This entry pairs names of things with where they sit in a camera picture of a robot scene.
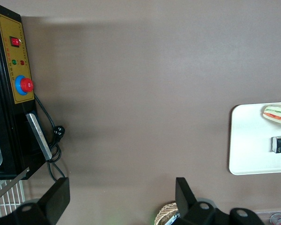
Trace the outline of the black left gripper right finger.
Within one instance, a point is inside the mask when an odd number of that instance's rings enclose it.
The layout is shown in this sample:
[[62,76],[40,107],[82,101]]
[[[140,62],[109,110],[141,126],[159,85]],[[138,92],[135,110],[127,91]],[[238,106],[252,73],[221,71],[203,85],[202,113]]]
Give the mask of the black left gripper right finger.
[[183,177],[176,178],[175,200],[180,217],[177,225],[263,225],[259,216],[246,208],[233,208],[229,214],[206,201],[198,201]]

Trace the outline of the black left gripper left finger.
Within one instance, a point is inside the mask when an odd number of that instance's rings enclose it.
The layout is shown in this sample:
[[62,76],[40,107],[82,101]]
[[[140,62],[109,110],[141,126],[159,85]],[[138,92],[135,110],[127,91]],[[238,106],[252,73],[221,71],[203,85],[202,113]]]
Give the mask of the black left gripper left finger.
[[55,225],[70,203],[69,178],[59,178],[37,201],[0,217],[0,225]]

